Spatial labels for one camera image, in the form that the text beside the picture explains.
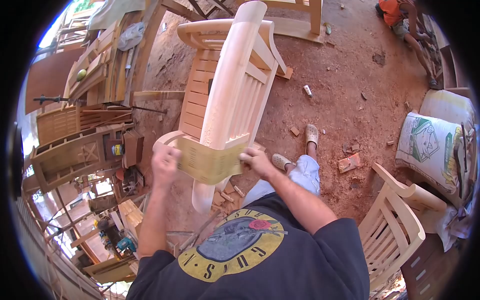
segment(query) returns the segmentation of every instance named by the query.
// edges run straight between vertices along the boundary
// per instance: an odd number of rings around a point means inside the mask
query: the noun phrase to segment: yellow sandpaper
[[[231,175],[241,174],[238,156],[247,143],[224,150],[215,150],[186,138],[179,138],[182,151],[179,169],[201,183],[215,185]]]

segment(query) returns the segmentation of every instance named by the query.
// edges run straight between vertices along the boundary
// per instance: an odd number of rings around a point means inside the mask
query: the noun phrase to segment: guns n' roses logo
[[[272,217],[241,209],[224,218],[212,235],[179,256],[190,276],[215,282],[223,275],[250,270],[270,256],[288,234]]]

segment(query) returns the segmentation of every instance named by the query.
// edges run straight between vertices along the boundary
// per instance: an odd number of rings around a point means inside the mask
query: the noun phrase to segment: hand
[[[240,153],[239,159],[250,166],[263,180],[269,181],[272,176],[279,173],[263,151],[245,148],[243,153]]]
[[[419,34],[419,37],[420,37],[421,39],[424,39],[427,43],[433,45],[433,41],[432,41],[432,39],[428,36],[428,34],[422,33],[422,34]]]
[[[164,144],[157,144],[154,147],[152,157],[152,173],[154,188],[168,190],[175,180],[177,163],[181,151]]]

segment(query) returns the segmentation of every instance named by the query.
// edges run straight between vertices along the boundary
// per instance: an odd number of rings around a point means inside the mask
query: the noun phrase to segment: black t-shirt
[[[312,236],[271,193],[178,259],[164,250],[142,258],[127,299],[368,299],[369,287],[355,221]]]

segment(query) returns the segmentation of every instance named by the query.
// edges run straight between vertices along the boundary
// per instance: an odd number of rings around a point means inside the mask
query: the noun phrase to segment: orange shirt
[[[413,5],[412,0],[378,0],[378,5],[384,11],[384,20],[389,26],[408,17],[400,10],[400,4],[408,3]]]

